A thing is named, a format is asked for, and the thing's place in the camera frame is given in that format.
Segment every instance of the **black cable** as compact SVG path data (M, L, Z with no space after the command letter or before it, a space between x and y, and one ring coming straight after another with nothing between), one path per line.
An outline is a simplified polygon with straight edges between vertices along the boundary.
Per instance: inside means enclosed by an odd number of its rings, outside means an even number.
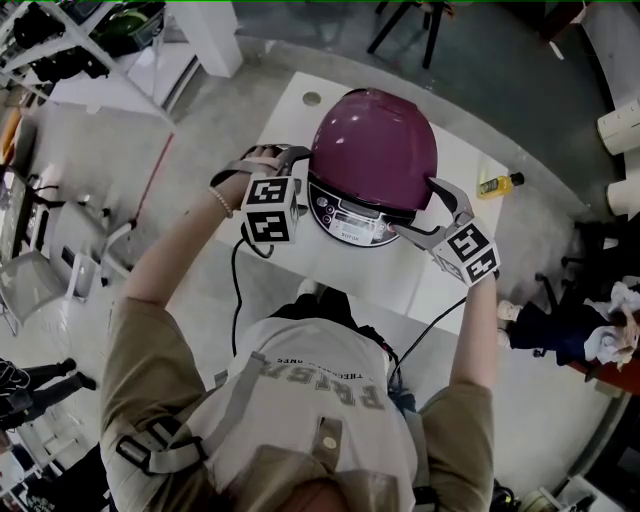
M402 364L402 362L407 358L407 356L413 352L413 350L418 346L418 344L422 341L422 339L427 335L427 333L433 328L433 326L435 326L440 320L442 320L445 316L447 316L449 313L451 313L454 309L456 309L457 307L460 307L462 304L464 304L466 302L467 298L464 297L462 299L460 299L458 302L456 302L453 306L451 306L449 309L447 309L444 313L442 313L441 315L439 315L433 322L431 322L429 324L429 326L422 331L422 334L420 336L418 336L418 339L416 341L413 342L413 345L411 345L409 347L409 350L407 350L404 355L400 358L400 361L398 363L396 363L396 367L393 369L393 373L391 374L391 377L389 377L389 382L388 382L388 387L391 388L392 384L393 384L393 379L395 378L396 374L398 374L398 382L401 383L402 380L400 378L400 365Z
M236 297L238 298L238 305L233 312L233 324L231 325L231 352L233 357L236 357L238 353L236 350L236 324L238 323L238 315L240 314L240 308L242 307L242 295L240 295L240 287L238 286L238 275L236 274L236 254L238 249L244 243L244 238L241 238L236 245L233 246L231 252L231 275L233 277L233 286L236 289Z
M238 285L238 274L236 272L236 255L238 254L238 249L244 242L246 242L247 245L251 247L251 250L253 250L253 252L255 252L262 259L268 260L273 254L273 245L270 245L269 250L264 253L249 241L249 237L247 236L247 228L245 227L244 223L240 228L240 233L242 233L242 238L238 240L238 243L233 246L233 251L231 251L231 276L233 277L233 287L236 289L236 297L238 298L238 305L236 306L236 310L233 312L233 324L231 325L231 352L233 353L233 357L236 357L237 355L236 324L238 323L240 308L242 308L242 295L240 294L240 286Z

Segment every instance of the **metal rod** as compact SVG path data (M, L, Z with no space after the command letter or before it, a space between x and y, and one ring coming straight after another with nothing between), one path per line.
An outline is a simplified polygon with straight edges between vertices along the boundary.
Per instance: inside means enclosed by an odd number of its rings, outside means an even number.
M26 84L22 78L18 77L18 75L10 73L9 71L5 71L2 68L0 68L0 74L6 76L9 80L13 80L18 85L20 85L21 87L24 87L27 91L32 92L39 98L42 98L43 100L50 100L52 103L55 103L55 101L53 101L47 94L39 91L32 85Z
M140 96L140 98L147 103L157 114L166 121L171 127L172 132L177 131L177 126L173 122L173 119L169 114L151 98L142 88L136 84L127 73L120 67L120 65L113 60L111 55L105 52L100 46L89 37L58 5L50 2L43 2L40 7L47 11L49 14L58 19L64 24L67 33L76 40L76 42L82 46L85 50L92 53L102 64L104 64L110 72L115 73L118 77L124 80L129 86Z

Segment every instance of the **strap buckle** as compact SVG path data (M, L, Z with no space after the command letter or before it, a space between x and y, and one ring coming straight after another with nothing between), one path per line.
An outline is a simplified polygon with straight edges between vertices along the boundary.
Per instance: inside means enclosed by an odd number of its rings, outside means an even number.
M195 445L196 450L198 450L198 455L200 456L200 458L198 459L198 462L204 462L205 460L207 460L207 454L205 453L204 448L202 447L202 438L200 436L193 436L188 439L185 439L184 441L177 441L169 447L169 450L173 450L175 448L182 448L190 444Z
M151 459L151 450L142 446L131 436L122 436L116 446L116 453L122 456L126 461L133 464L147 476L153 476L149 471L149 460Z
M147 424L147 432L166 449L182 424L173 416L161 416Z

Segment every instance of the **white pillar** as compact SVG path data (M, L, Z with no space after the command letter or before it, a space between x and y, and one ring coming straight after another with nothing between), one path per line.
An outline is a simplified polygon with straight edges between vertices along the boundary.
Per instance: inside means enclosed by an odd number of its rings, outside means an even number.
M640 212L640 176L633 176L607 187L607 201L614 215L633 218Z
M167 2L207 73L230 78L242 64L231 2Z

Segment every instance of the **wall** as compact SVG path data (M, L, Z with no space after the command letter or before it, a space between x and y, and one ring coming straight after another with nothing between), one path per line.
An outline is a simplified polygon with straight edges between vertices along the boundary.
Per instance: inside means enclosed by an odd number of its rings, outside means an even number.
M582 22L619 108L640 98L640 12L626 3L592 3ZM627 177L640 179L640 149L625 153Z

